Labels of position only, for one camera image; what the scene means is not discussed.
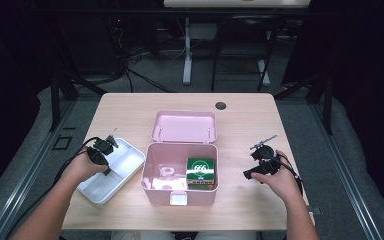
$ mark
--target pink box lid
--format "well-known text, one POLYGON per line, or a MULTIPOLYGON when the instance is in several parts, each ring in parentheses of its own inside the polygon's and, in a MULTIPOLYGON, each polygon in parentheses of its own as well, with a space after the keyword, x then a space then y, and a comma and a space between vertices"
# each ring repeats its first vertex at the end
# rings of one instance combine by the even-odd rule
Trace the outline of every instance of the pink box lid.
POLYGON ((212 112, 170 111, 157 113, 152 139, 156 142, 213 143, 217 139, 212 112))

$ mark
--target human hand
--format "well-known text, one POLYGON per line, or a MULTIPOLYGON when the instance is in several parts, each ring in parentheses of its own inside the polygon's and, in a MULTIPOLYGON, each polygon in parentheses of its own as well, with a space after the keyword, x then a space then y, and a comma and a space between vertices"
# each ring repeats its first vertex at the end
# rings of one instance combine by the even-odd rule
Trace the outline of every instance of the human hand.
POLYGON ((80 150, 80 152, 64 170, 61 179, 70 179, 70 181, 80 184, 96 173, 107 170, 108 166, 98 165, 90 160, 86 147, 80 150))
MULTIPOLYGON (((282 151, 276 150, 276 154, 280 157, 280 160, 283 163, 288 164, 288 161, 283 157, 285 154, 282 151)), ((274 175, 252 173, 251 177, 259 182, 269 185, 272 191, 284 202, 295 199, 296 197, 301 198, 301 193, 293 174, 283 165, 274 175)))

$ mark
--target pink plastic box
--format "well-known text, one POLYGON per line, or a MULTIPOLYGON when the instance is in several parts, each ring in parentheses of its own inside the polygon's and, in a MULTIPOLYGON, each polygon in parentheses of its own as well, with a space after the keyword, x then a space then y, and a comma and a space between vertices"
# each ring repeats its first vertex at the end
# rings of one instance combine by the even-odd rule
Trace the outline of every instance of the pink plastic box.
POLYGON ((212 112, 160 111, 152 132, 152 143, 143 166, 142 186, 153 204, 211 205, 218 187, 217 138, 212 112), (206 190, 189 189, 188 158, 214 159, 214 185, 206 190))

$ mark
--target human arm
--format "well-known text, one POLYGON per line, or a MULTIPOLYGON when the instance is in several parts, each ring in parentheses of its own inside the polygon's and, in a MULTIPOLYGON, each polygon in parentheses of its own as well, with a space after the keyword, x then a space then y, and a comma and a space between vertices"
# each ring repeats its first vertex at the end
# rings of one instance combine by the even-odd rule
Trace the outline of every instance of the human arm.
POLYGON ((70 199, 77 186, 106 169, 107 166, 94 164, 87 153, 76 156, 12 239, 58 239, 70 199))
MULTIPOLYGON (((281 151, 277 150, 276 153, 283 163, 288 164, 281 151)), ((319 239, 305 201, 291 172, 281 166, 274 175, 252 173, 251 176, 253 179, 269 185, 272 191, 285 203, 288 240, 319 239)))

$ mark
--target box latch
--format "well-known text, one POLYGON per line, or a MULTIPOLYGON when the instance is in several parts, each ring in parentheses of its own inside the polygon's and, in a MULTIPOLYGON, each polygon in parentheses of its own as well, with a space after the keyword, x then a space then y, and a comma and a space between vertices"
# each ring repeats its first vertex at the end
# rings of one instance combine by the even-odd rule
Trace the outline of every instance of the box latch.
POLYGON ((170 193, 170 205, 188 205, 188 194, 185 191, 173 191, 170 193))

